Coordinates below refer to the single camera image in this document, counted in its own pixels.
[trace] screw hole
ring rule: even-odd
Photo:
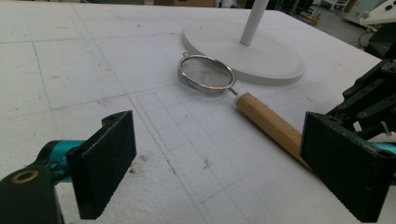
[[[367,116],[367,113],[366,113],[366,112],[361,112],[361,113],[359,113],[359,117],[361,117],[361,118],[366,117],[366,116]]]
[[[37,170],[27,170],[20,172],[17,175],[14,175],[11,179],[11,183],[13,184],[24,184],[27,183],[33,179],[35,179],[38,176],[39,172]]]

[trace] mesh strainer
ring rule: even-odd
[[[219,96],[235,83],[233,70],[213,58],[184,53],[178,63],[178,79],[186,86],[211,96]]]
[[[203,55],[183,53],[183,56],[178,63],[177,76],[184,85],[210,96],[219,96],[230,90],[237,96],[234,103],[238,109],[306,166],[299,155],[301,134],[250,93],[238,95],[232,89],[235,75],[229,66]]]

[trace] wooden handle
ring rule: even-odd
[[[299,155],[301,144],[300,132],[248,92],[239,96],[235,104],[248,118],[285,148],[291,156],[302,165],[308,167]]]

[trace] strainer ring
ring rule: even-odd
[[[178,63],[177,76],[178,76],[178,79],[183,84],[185,84],[186,86],[188,86],[194,90],[208,93],[211,95],[219,95],[219,94],[222,94],[223,92],[225,92],[226,90],[230,89],[236,81],[235,75],[233,74],[233,70],[226,64],[224,64],[216,59],[213,59],[213,58],[210,58],[210,57],[207,57],[204,55],[192,55],[188,52],[183,53],[183,56],[184,57],[182,59],[180,59],[180,61]],[[186,62],[187,60],[191,60],[191,59],[210,60],[213,63],[216,63],[219,67],[225,68],[225,70],[227,71],[227,75],[230,77],[230,82],[225,86],[214,87],[214,86],[209,86],[209,85],[202,84],[202,83],[195,81],[194,79],[187,76],[186,73],[183,71],[183,63]]]

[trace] workshop floor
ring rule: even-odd
[[[367,29],[364,27],[360,27],[359,25],[350,21],[345,21],[343,16],[340,14],[340,11],[330,12],[330,10],[326,7],[322,7],[319,17],[320,22],[318,22],[318,24],[314,24],[312,21],[307,21],[300,17],[299,19],[301,21],[305,21],[322,32],[332,35],[335,38],[357,48],[360,48],[361,45],[367,44],[372,34],[367,33]]]

